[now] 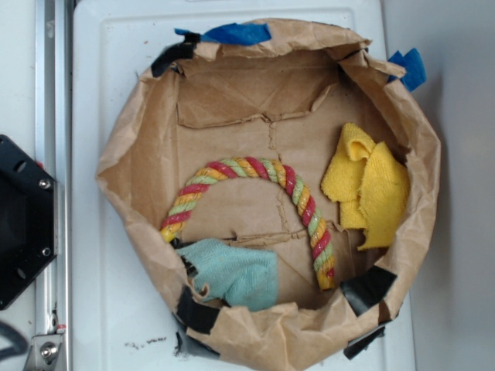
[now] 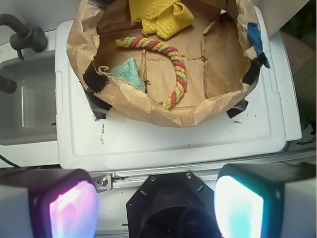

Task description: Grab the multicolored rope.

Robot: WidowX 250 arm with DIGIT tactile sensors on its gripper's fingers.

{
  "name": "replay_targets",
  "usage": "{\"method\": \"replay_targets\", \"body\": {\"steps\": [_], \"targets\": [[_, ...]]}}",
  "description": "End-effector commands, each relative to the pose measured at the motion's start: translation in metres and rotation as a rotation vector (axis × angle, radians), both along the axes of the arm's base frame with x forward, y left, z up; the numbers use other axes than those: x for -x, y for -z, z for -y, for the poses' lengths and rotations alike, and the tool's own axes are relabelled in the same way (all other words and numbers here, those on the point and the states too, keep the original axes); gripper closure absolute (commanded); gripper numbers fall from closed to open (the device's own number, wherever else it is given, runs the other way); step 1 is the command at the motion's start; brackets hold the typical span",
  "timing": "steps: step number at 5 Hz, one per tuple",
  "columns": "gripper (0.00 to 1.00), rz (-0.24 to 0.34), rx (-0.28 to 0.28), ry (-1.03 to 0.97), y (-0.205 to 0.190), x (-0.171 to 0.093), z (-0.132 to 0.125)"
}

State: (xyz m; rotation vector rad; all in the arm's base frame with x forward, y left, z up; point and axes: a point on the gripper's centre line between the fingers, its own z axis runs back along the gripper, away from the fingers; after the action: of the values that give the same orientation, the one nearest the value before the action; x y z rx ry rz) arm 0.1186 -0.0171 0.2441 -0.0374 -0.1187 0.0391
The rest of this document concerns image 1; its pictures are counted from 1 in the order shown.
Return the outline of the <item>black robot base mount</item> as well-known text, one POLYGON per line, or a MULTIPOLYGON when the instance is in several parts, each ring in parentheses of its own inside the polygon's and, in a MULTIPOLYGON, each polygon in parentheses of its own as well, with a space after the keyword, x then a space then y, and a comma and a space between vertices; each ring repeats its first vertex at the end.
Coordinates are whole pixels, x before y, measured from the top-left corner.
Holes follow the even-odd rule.
POLYGON ((53 179, 14 141, 1 136, 1 310, 55 257, 53 179))

